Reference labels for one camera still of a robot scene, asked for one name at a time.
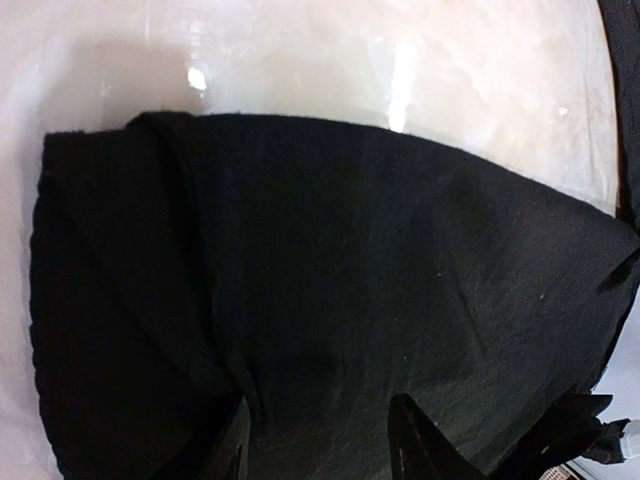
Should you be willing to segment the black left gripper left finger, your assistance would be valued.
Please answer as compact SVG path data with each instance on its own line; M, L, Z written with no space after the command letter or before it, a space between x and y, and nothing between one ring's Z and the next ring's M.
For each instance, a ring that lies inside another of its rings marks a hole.
M235 407L225 433L226 448L224 480L245 480L248 475L248 452L251 433L251 414L248 402L242 397Z

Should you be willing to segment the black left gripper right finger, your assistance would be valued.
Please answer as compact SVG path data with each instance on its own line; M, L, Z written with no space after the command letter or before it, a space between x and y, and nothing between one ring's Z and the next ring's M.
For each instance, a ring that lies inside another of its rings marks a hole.
M392 478L482 479L407 393L392 397L387 430Z

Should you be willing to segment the black trousers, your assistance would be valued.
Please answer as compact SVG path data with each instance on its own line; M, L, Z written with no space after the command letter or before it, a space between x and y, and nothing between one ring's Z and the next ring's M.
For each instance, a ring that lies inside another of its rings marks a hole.
M390 479L409 394L483 479L585 453L639 289L639 5L601 1L613 215L372 126L142 113L50 133L30 239L39 413L65 479Z

